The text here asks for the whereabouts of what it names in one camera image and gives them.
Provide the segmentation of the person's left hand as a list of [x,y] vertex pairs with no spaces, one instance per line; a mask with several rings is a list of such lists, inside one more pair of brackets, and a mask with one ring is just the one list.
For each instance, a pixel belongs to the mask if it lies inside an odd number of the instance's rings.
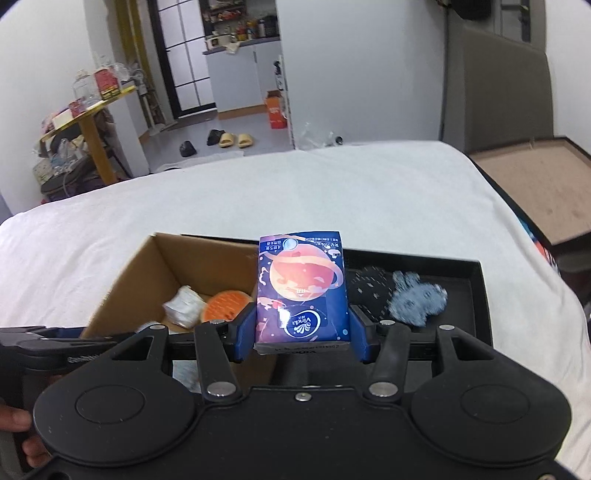
[[1,405],[0,426],[2,432],[24,434],[20,442],[19,451],[25,455],[27,464],[31,468],[38,468],[46,464],[51,455],[38,434],[32,431],[32,416],[27,410]]

